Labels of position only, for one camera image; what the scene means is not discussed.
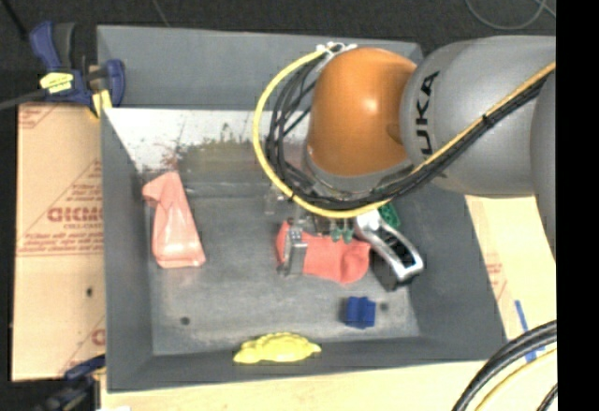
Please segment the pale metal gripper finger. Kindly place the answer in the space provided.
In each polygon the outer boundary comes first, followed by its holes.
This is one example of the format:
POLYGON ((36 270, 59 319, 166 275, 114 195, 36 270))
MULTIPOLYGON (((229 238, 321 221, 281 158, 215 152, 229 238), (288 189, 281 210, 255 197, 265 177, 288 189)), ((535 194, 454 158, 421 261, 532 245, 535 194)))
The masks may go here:
POLYGON ((302 230, 297 227, 289 228, 284 238, 283 258, 279 265, 279 273, 282 276, 302 275, 307 248, 308 243, 302 238, 302 230))

